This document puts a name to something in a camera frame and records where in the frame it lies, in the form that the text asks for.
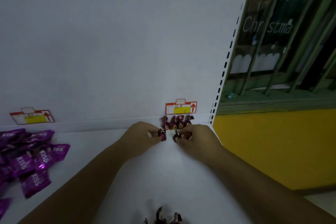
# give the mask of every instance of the hand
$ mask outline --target hand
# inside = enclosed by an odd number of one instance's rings
[[[127,159],[135,158],[161,142],[161,137],[158,137],[159,130],[152,124],[140,121],[129,127],[116,143]]]
[[[215,133],[206,125],[188,125],[180,133],[183,138],[176,142],[186,153],[205,164],[213,165],[225,151]]]

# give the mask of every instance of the white shelf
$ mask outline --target white shelf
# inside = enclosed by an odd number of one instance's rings
[[[52,183],[25,199],[16,181],[4,196],[12,197],[13,202],[1,223],[19,222],[124,132],[125,129],[56,133],[53,142],[69,143],[71,148],[65,160],[49,170]],[[177,211],[192,224],[250,223],[220,180],[182,152],[172,140],[173,134],[167,131],[167,141],[120,169],[94,223],[135,224],[145,218],[152,223],[160,206],[165,216],[170,218]]]

